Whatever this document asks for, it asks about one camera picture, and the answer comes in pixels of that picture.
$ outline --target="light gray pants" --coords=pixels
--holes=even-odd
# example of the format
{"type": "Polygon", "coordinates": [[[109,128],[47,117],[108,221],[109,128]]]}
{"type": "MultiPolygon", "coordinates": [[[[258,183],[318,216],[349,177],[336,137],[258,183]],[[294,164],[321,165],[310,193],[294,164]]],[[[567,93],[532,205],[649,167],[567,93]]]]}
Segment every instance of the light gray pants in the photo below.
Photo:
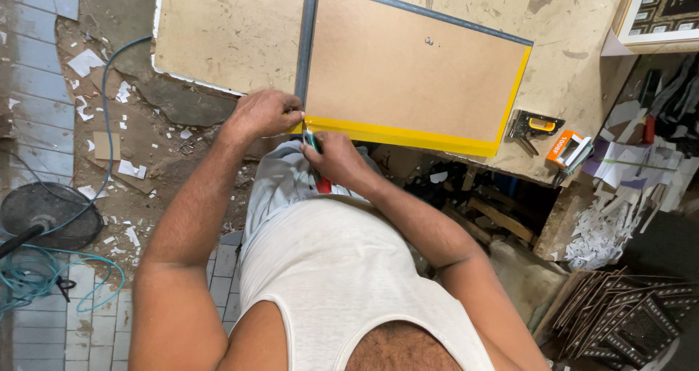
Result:
{"type": "MultiPolygon", "coordinates": [[[[310,173],[310,163],[303,156],[301,146],[299,140],[281,143],[260,160],[249,198],[240,262],[245,261],[250,243],[267,221],[294,203],[318,195],[315,179],[310,173]]],[[[376,162],[367,155],[366,147],[357,148],[357,152],[372,170],[381,174],[376,162]]],[[[363,199],[359,194],[336,184],[332,186],[332,193],[363,199]]]]}

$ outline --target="hand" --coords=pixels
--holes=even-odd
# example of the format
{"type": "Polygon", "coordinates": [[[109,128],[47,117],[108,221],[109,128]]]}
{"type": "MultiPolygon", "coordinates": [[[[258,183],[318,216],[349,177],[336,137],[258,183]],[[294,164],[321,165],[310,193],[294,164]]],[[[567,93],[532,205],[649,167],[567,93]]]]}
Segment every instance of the hand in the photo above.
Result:
{"type": "Polygon", "coordinates": [[[262,90],[238,100],[226,125],[237,127],[252,139],[283,133],[303,120],[301,100],[276,90],[262,90]]]}
{"type": "Polygon", "coordinates": [[[318,153],[309,144],[303,144],[301,150],[326,179],[364,197],[371,192],[375,180],[383,179],[364,162],[346,134],[318,132],[313,135],[323,153],[318,153]]]}

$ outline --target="white tank top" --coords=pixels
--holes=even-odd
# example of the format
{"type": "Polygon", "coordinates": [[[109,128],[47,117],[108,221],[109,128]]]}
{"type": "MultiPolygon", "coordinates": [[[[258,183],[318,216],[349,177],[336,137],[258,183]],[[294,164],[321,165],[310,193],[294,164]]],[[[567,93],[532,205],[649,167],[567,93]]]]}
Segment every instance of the white tank top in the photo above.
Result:
{"type": "Polygon", "coordinates": [[[242,313],[261,300],[279,307],[289,370],[344,370],[367,332],[397,320],[429,331],[462,369],[493,370],[463,306],[416,273],[403,237],[367,202],[304,200],[248,241],[242,313]]]}

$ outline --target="gray frame molding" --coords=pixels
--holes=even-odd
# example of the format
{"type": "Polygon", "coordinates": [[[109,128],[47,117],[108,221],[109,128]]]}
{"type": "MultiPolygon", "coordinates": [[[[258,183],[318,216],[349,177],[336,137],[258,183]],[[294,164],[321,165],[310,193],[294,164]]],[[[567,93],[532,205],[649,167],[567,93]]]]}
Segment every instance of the gray frame molding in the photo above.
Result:
{"type": "MultiPolygon", "coordinates": [[[[459,27],[473,29],[474,31],[483,32],[488,35],[497,36],[498,38],[507,39],[508,41],[516,42],[526,46],[534,46],[534,42],[528,39],[520,38],[497,29],[477,25],[466,20],[435,12],[431,9],[418,7],[417,5],[408,4],[398,0],[372,0],[380,4],[389,5],[405,11],[417,13],[418,15],[427,16],[436,20],[440,20],[459,27]]],[[[318,6],[318,0],[303,0],[303,15],[301,19],[301,41],[299,42],[299,63],[296,68],[296,85],[294,93],[301,98],[305,104],[306,92],[308,89],[308,74],[310,72],[311,52],[313,49],[313,28],[315,25],[315,17],[318,6]]]]}

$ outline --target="man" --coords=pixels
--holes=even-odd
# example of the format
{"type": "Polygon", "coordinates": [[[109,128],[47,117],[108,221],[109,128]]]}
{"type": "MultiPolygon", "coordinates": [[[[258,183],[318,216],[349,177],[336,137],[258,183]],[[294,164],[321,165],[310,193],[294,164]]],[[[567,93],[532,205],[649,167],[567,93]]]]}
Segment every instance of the man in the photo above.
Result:
{"type": "Polygon", "coordinates": [[[226,337],[208,256],[245,151],[301,122],[301,110],[272,90],[238,101],[141,260],[129,369],[547,370],[471,236],[336,133],[316,134],[322,153],[287,142],[260,161],[240,255],[242,315],[226,337]],[[310,165],[351,196],[317,196],[310,165]],[[417,275],[405,240],[441,269],[441,286],[417,275]]]}

